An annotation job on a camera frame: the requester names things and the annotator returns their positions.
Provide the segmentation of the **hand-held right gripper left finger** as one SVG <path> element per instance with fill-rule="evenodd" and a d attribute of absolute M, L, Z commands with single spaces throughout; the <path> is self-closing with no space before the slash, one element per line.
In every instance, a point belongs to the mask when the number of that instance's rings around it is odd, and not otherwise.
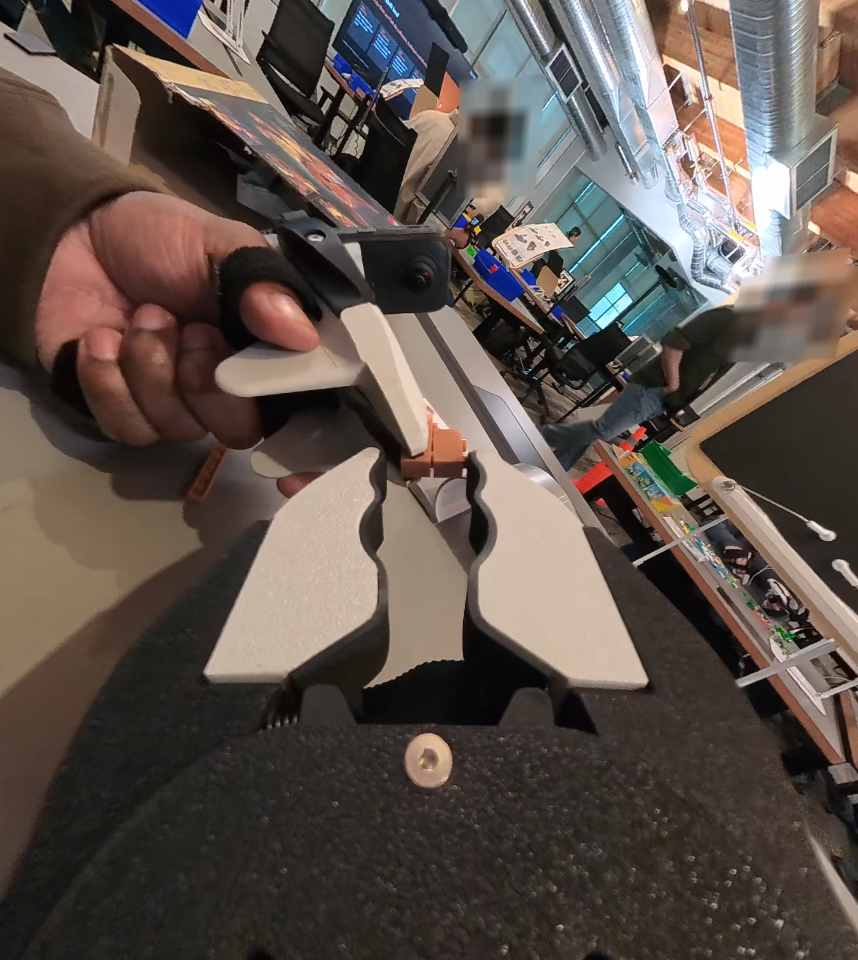
<path fill-rule="evenodd" d="M 386 458 L 369 447 L 270 522 L 204 668 L 213 684 L 366 687 L 386 665 Z"/>

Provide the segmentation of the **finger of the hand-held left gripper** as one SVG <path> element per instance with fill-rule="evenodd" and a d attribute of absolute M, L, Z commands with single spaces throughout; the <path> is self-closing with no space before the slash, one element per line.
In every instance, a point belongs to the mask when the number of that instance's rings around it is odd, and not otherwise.
<path fill-rule="evenodd" d="M 340 320 L 364 367 L 357 386 L 403 456 L 421 457 L 429 447 L 427 403 L 387 318 L 375 304 L 363 303 L 344 309 Z"/>

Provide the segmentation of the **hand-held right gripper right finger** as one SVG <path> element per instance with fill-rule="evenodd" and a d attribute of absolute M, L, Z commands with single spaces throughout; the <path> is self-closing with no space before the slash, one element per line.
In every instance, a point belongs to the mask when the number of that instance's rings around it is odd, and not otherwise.
<path fill-rule="evenodd" d="M 466 637 L 495 642 L 583 690 L 642 690 L 649 677 L 593 550 L 555 493 L 488 451 L 466 465 Z"/>

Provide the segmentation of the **orange toy brick assembly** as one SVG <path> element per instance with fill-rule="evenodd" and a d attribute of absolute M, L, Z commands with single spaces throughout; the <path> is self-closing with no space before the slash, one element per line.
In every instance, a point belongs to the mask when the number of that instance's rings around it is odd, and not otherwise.
<path fill-rule="evenodd" d="M 424 478 L 461 478 L 465 476 L 468 461 L 469 446 L 462 433 L 439 426 L 430 417 L 425 451 L 416 457 L 400 459 L 399 474 L 406 482 Z"/>

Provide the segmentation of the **person's left forearm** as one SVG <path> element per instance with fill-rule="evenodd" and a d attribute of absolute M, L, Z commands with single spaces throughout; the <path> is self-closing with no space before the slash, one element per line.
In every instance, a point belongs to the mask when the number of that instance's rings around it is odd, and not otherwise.
<path fill-rule="evenodd" d="M 36 366 L 39 296 L 63 234 L 126 194 L 157 192 L 81 135 L 49 92 L 0 67 L 0 348 Z"/>

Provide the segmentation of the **grey desk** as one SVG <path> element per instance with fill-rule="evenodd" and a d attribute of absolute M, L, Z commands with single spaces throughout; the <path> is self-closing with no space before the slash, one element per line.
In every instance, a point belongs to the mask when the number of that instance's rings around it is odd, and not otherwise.
<path fill-rule="evenodd" d="M 282 505 L 248 454 L 234 454 L 187 509 L 208 448 L 85 438 L 0 356 L 0 900 L 120 657 Z"/>

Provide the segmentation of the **person's left hand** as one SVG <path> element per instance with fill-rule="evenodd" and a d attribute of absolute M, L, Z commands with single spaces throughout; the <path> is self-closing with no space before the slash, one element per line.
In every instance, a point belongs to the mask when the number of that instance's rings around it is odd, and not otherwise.
<path fill-rule="evenodd" d="M 160 194 L 113 198 L 70 227 L 39 294 L 34 345 L 52 374 L 75 344 L 81 397 L 99 431 L 129 447 L 213 438 L 249 450 L 264 437 L 258 401 L 223 392 L 232 354 L 218 327 L 217 270 L 267 248 L 252 226 Z"/>

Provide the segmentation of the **silver monitor stand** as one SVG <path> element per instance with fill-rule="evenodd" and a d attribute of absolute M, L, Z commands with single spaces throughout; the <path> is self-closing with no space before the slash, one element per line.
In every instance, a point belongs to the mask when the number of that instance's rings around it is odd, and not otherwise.
<path fill-rule="evenodd" d="M 423 396 L 471 450 L 489 450 L 513 465 L 549 475 L 580 522 L 604 530 L 598 516 L 562 468 L 493 358 L 453 308 L 397 315 L 390 325 Z"/>

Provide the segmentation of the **black office chair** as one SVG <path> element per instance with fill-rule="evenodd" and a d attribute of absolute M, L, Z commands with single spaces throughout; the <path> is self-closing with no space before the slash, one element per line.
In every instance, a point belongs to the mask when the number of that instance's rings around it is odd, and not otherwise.
<path fill-rule="evenodd" d="M 315 99 L 335 24 L 313 2 L 279 1 L 257 64 L 287 114 L 317 130 L 326 118 Z"/>
<path fill-rule="evenodd" d="M 353 179 L 389 214 L 397 206 L 417 133 L 379 99 L 367 117 L 367 134 Z"/>

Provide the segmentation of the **printed instruction sheet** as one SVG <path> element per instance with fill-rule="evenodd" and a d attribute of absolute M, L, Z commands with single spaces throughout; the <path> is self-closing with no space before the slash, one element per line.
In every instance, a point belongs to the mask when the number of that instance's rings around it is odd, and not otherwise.
<path fill-rule="evenodd" d="M 572 240 L 555 222 L 521 225 L 492 241 L 492 250 L 505 266 L 520 270 L 555 251 L 568 250 Z"/>

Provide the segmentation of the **orange toy plate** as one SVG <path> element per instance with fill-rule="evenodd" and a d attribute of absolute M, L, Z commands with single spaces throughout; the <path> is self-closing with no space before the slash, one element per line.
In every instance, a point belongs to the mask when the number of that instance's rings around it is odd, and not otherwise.
<path fill-rule="evenodd" d="M 229 449 L 220 442 L 210 449 L 192 482 L 186 489 L 184 496 L 186 503 L 202 502 L 208 497 L 228 453 Z"/>

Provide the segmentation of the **long table with toy bricks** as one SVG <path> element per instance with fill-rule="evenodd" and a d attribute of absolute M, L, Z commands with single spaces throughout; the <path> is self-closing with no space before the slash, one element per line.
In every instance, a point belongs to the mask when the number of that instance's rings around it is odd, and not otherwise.
<path fill-rule="evenodd" d="M 628 451 L 604 442 L 595 444 L 594 450 L 609 476 L 590 487 L 586 496 L 600 499 L 601 487 L 617 483 L 631 501 L 633 514 L 647 526 L 649 539 L 658 545 L 640 557 L 637 565 L 647 570 L 663 556 L 675 558 L 735 637 L 740 649 L 738 684 L 748 692 L 767 690 L 778 696 L 784 710 L 795 717 L 829 764 L 834 782 L 850 789 L 850 798 L 858 802 L 858 684 L 831 678 L 829 660 L 836 666 L 841 660 L 830 644 L 824 642 L 800 651 L 736 585 L 684 506 L 672 500 L 672 510 L 658 508 L 656 500 L 639 485 L 637 474 L 627 471 L 632 463 Z"/>

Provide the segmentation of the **printed toy set box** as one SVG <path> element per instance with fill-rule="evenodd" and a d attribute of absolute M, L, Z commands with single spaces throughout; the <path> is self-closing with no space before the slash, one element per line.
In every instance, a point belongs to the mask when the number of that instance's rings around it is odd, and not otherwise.
<path fill-rule="evenodd" d="M 255 227 L 289 209 L 339 230 L 398 225 L 249 83 L 118 45 L 104 55 L 93 141 L 164 192 Z"/>

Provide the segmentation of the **black panel with wooden rim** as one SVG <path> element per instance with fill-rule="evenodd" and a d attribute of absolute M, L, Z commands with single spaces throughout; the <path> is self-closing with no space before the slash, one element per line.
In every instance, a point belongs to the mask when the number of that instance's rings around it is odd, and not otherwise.
<path fill-rule="evenodd" d="M 857 593 L 831 570 L 841 558 L 858 576 L 858 331 L 843 337 L 833 360 L 792 366 L 697 421 L 684 459 L 699 486 L 725 476 L 753 491 L 790 545 L 858 613 Z"/>

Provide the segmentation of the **blue plastic bin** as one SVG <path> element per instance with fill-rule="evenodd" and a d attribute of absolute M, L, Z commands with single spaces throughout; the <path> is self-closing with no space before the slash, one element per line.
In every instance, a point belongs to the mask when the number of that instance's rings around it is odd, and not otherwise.
<path fill-rule="evenodd" d="M 198 18 L 203 1 L 137 1 L 175 34 L 187 40 Z"/>

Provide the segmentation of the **dark wall screen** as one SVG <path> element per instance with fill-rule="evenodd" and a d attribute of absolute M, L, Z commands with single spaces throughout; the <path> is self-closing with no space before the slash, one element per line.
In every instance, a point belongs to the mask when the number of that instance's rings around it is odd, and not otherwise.
<path fill-rule="evenodd" d="M 371 86 L 423 79 L 435 46 L 447 54 L 455 84 L 477 77 L 468 44 L 441 2 L 353 1 L 332 39 L 334 53 Z"/>

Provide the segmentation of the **white metal bracket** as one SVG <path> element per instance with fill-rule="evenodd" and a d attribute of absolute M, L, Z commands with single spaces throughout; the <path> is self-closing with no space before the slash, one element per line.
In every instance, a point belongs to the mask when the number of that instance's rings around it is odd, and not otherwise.
<path fill-rule="evenodd" d="M 722 508 L 725 515 L 767 558 L 770 566 L 807 606 L 814 618 L 822 621 L 819 630 L 835 642 L 858 671 L 858 612 L 819 574 L 781 533 L 755 493 L 734 479 L 716 476 L 702 482 L 701 489 Z M 843 558 L 832 558 L 830 568 L 858 595 L 858 576 Z"/>

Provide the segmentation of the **silver ventilation duct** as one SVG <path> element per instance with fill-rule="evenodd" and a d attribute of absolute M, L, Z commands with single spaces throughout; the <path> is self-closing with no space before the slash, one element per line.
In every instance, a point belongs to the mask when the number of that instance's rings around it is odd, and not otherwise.
<path fill-rule="evenodd" d="M 588 157 L 608 146 L 627 180 L 667 222 L 653 222 L 688 282 L 701 292 L 735 291 L 711 239 L 709 209 L 688 199 L 671 148 L 681 127 L 664 75 L 651 2 L 506 2 L 549 81 L 556 55 L 571 59 L 576 85 L 563 97 Z M 744 121 L 753 233 L 762 260 L 798 252 L 810 207 L 828 187 L 836 127 L 816 111 L 819 3 L 728 2 Z"/>

